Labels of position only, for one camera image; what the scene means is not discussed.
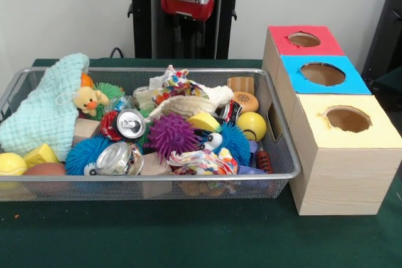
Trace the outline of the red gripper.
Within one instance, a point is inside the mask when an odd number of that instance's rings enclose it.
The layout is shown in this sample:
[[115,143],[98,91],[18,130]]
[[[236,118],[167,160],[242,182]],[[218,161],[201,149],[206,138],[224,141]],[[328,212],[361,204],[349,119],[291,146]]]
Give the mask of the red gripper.
[[[206,21],[212,15],[215,0],[161,0],[161,7],[170,15],[183,15],[194,20]],[[173,18],[174,42],[181,42],[180,18]],[[195,30],[196,49],[200,50],[205,43],[205,23],[196,22]]]

